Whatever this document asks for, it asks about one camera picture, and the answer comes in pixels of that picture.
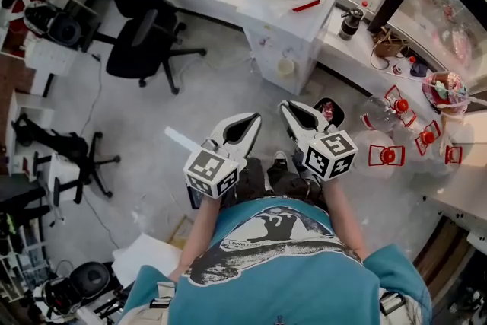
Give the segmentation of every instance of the sneaker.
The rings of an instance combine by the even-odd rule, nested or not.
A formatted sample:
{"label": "sneaker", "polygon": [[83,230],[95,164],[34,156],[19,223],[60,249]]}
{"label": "sneaker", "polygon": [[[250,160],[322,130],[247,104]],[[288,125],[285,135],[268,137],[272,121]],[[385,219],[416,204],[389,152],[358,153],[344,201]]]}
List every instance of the sneaker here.
{"label": "sneaker", "polygon": [[281,165],[284,169],[288,169],[288,158],[283,151],[277,151],[274,155],[274,165]]}

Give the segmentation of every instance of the white strip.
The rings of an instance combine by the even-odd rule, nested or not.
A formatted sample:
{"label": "white strip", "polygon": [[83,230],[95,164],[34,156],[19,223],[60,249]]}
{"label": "white strip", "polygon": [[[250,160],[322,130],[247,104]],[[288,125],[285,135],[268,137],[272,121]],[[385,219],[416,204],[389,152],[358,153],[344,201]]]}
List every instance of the white strip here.
{"label": "white strip", "polygon": [[170,136],[174,141],[176,141],[178,144],[182,145],[184,148],[186,148],[189,151],[195,151],[199,149],[198,144],[196,144],[194,141],[191,141],[186,136],[179,134],[176,130],[174,130],[169,126],[166,127],[164,133]]}

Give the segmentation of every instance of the office chair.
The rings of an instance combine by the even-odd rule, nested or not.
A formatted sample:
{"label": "office chair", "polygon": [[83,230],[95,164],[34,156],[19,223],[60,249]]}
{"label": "office chair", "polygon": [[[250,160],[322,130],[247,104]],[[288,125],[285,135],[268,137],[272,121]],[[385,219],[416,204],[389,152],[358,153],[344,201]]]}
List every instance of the office chair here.
{"label": "office chair", "polygon": [[[76,133],[70,133],[70,135],[60,135],[53,131],[53,135],[49,134],[45,129],[32,122],[27,114],[23,113],[19,116],[15,123],[12,123],[17,141],[23,145],[28,146],[32,142],[39,142],[52,150],[56,151],[59,155],[66,157],[73,163],[79,166],[79,177],[77,180],[73,180],[69,183],[60,183],[59,179],[55,179],[55,188],[53,194],[53,202],[55,206],[59,205],[59,194],[62,191],[69,190],[76,187],[75,202],[79,204],[81,197],[83,196],[83,186],[90,184],[91,178],[100,188],[101,192],[111,198],[113,193],[108,191],[101,183],[100,176],[98,175],[97,168],[103,164],[119,163],[120,156],[115,156],[110,160],[95,161],[94,153],[97,147],[97,140],[103,137],[101,132],[96,132],[91,140],[91,146],[88,149],[87,142],[76,135]],[[51,156],[39,158],[39,155],[34,154],[33,172],[37,173],[37,168],[41,164],[45,164],[51,161]]]}
{"label": "office chair", "polygon": [[107,73],[120,78],[137,78],[139,86],[146,86],[146,78],[154,76],[161,63],[166,72],[170,89],[178,94],[169,66],[169,58],[198,53],[203,48],[175,49],[173,43],[181,43],[177,34],[186,28],[177,23],[177,9],[165,0],[114,0],[120,13],[131,18],[115,39],[96,34],[95,40],[113,44],[107,63]]}

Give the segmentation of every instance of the black and silver bottle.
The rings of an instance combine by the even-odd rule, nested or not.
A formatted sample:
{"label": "black and silver bottle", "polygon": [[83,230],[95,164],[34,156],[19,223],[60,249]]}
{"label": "black and silver bottle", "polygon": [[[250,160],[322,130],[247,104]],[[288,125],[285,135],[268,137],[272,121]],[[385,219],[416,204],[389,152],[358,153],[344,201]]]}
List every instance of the black and silver bottle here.
{"label": "black and silver bottle", "polygon": [[350,40],[360,26],[360,20],[364,17],[364,12],[359,8],[350,8],[342,14],[343,22],[338,35],[344,40]]}

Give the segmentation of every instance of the brown bag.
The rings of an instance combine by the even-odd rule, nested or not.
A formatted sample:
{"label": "brown bag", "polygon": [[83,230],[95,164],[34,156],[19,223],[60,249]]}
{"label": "brown bag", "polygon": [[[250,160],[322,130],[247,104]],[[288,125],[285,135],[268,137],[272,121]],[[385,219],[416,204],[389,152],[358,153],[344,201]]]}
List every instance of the brown bag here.
{"label": "brown bag", "polygon": [[390,29],[382,26],[382,31],[372,36],[374,40],[374,53],[377,57],[396,57],[401,50],[408,46],[407,40],[403,40]]}

